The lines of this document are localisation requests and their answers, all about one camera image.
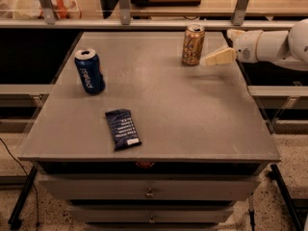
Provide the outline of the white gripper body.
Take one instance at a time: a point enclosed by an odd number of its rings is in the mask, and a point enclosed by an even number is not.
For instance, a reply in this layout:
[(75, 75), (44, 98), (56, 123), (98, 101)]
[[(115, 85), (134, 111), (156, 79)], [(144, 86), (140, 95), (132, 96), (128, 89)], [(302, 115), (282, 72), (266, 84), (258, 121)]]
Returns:
[(233, 41), (233, 48), (236, 50), (237, 58), (242, 63), (257, 63), (257, 45), (262, 30), (244, 31), (240, 37)]

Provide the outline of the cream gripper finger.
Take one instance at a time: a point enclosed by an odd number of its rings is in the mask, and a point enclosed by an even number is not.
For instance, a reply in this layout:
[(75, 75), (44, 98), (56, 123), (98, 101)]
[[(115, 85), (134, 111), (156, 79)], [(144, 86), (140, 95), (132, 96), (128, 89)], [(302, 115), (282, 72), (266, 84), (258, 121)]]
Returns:
[(206, 66), (231, 64), (237, 58), (236, 50), (232, 47), (227, 47), (207, 54), (202, 57), (200, 63)]
[(231, 40), (235, 40), (244, 34), (244, 30), (237, 30), (237, 29), (228, 29), (227, 30), (227, 37)]

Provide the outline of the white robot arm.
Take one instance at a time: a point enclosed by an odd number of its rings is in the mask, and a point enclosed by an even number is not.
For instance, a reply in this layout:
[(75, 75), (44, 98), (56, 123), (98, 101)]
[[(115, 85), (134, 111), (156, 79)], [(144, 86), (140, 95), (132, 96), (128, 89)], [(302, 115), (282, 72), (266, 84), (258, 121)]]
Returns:
[(222, 46), (201, 59), (206, 66), (266, 62), (290, 70), (308, 70), (308, 19), (298, 21), (290, 30), (227, 31), (233, 46)]

